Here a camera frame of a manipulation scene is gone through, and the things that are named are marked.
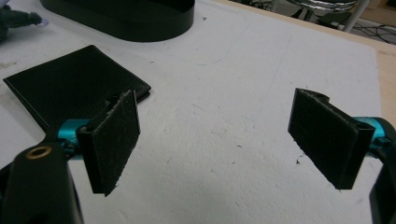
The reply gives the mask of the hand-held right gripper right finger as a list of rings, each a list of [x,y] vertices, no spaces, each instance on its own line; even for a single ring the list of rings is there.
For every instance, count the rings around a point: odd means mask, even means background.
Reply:
[[[365,155],[387,136],[378,117],[350,117],[324,94],[294,92],[288,132],[336,189],[352,189]]]

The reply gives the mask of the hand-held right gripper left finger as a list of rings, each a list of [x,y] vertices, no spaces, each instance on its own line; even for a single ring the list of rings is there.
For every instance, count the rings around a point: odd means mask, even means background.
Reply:
[[[92,191],[109,195],[117,186],[140,134],[134,91],[106,100],[92,119],[69,119],[57,132],[66,153],[80,156]]]

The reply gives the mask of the black leather wallet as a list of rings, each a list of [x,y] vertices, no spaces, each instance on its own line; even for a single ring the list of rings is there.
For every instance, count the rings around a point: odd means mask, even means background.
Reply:
[[[150,85],[97,47],[66,54],[4,79],[40,128],[65,119],[91,119],[113,95],[134,91],[137,101]]]

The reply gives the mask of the black oval tray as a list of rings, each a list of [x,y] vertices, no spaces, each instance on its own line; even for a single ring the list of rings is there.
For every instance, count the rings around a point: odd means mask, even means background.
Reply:
[[[58,15],[116,38],[163,41],[193,25],[195,0],[39,0]]]

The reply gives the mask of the white table mat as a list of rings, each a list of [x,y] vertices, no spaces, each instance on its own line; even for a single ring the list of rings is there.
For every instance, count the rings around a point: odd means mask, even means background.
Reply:
[[[0,45],[0,167],[42,139],[4,78],[94,45],[151,87],[141,134],[114,191],[92,193],[72,161],[87,224],[372,224],[381,164],[338,190],[290,137],[293,95],[327,95],[350,116],[381,112],[375,50],[215,0],[190,30],[156,43],[117,39],[55,14]]]

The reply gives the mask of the white metal stand leg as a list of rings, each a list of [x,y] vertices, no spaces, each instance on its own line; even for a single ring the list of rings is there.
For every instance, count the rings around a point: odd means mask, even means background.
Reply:
[[[367,8],[367,6],[370,4],[371,1],[372,0],[358,0],[356,9],[349,17],[344,28],[342,29],[343,32],[349,33],[352,30],[354,24],[360,18],[361,14],[364,12],[364,10]]]

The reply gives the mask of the chrome chair base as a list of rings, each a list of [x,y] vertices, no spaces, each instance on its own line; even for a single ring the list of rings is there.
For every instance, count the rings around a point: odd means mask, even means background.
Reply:
[[[286,0],[287,2],[308,10],[325,12],[344,12],[352,9],[358,0]]]

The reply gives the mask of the grey plush toy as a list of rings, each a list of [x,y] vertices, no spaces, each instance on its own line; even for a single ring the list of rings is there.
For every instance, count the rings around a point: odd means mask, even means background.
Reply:
[[[20,28],[29,25],[41,24],[43,19],[34,12],[13,10],[8,5],[0,7],[0,42],[7,37],[10,28]]]

